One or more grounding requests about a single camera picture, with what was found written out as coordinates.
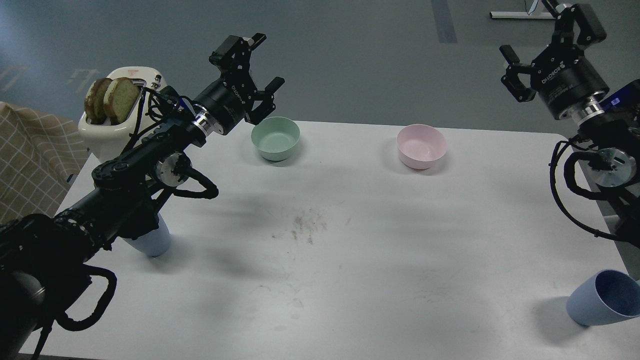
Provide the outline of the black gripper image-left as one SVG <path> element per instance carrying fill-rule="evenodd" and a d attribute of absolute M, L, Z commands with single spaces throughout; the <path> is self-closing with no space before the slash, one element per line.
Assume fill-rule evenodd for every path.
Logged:
<path fill-rule="evenodd" d="M 240 121 L 259 125 L 275 111 L 275 93 L 285 84 L 275 77 L 265 89 L 258 89 L 250 73 L 250 57 L 267 39 L 256 33 L 251 38 L 229 35 L 209 56 L 220 76 L 193 101 L 195 125 L 206 136 L 228 135 Z"/>

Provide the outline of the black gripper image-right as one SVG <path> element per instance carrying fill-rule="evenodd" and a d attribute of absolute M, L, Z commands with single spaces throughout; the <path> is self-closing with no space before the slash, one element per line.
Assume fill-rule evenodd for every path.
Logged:
<path fill-rule="evenodd" d="M 530 64 L 524 64 L 512 46 L 499 47 L 506 61 L 501 82 L 519 103 L 534 100 L 536 93 L 555 120 L 563 112 L 590 97 L 602 100 L 610 87 L 586 59 L 590 46 L 608 37 L 592 6 L 586 3 L 566 4 L 558 0 L 542 0 L 555 19 L 551 42 Z M 530 87 L 521 81 L 529 75 Z"/>

